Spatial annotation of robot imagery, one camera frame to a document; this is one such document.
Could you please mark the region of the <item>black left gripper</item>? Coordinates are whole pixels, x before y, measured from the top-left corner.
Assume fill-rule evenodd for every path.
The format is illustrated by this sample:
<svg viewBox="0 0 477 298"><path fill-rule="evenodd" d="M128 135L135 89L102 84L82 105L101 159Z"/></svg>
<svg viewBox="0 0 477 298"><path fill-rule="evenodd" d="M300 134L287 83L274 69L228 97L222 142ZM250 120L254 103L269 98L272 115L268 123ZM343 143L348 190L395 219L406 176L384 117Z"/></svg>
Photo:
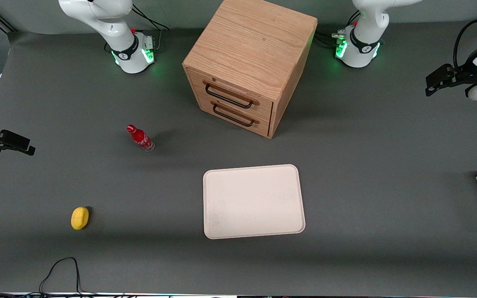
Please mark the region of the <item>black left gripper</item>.
<svg viewBox="0 0 477 298"><path fill-rule="evenodd" d="M477 66L473 62L466 62L461 66L456 63L453 66L443 64L426 76L425 94L430 97L439 90L463 84L477 85Z"/></svg>

